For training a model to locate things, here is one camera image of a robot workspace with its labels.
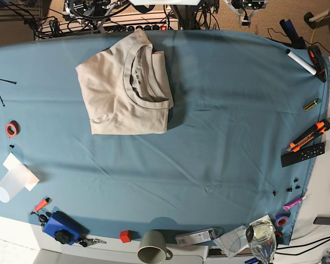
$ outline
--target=blue cloth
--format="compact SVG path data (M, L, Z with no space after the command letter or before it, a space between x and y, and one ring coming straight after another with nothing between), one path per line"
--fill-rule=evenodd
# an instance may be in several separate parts
M75 67L125 34L0 48L0 78L18 82L0 81L0 180L10 151L41 180L0 202L0 216L38 224L29 213L49 196L49 210L57 206L90 234L118 238L132 230L140 237L160 229L174 243L174 234L228 232L266 214L274 218L304 194L314 159L282 168L280 156L326 117L328 82L289 58L284 45L252 34L147 35L165 51L174 97L163 135L91 135ZM307 51L294 52L309 61ZM316 98L322 103L305 112ZM9 139L4 128L11 120L20 133ZM296 177L301 189L286 192ZM285 244L299 207L283 229Z

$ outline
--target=gray mug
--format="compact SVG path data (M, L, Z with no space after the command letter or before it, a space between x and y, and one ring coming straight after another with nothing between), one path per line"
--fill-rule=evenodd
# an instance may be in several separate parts
M140 261L147 264L160 264L173 257L166 248L164 236L156 230L150 230L143 236L137 255Z

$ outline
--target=beige t-shirt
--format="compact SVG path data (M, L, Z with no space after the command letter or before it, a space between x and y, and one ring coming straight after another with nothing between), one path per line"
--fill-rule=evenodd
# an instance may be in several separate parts
M76 67L92 134L163 134L173 99L164 52L138 29Z

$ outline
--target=red cube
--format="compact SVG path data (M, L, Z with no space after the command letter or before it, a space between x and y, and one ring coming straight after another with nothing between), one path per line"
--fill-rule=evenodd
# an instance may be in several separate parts
M131 235L130 230L122 231L122 232L120 233L120 239L121 239L122 243L131 242L131 240L132 240L132 235Z

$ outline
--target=remote control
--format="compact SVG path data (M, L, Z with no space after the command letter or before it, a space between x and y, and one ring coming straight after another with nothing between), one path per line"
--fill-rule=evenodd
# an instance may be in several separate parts
M315 144L310 147L302 148L299 151L291 152L281 156L282 167L290 166L292 164L309 160L316 156L322 155L325 152L325 142Z

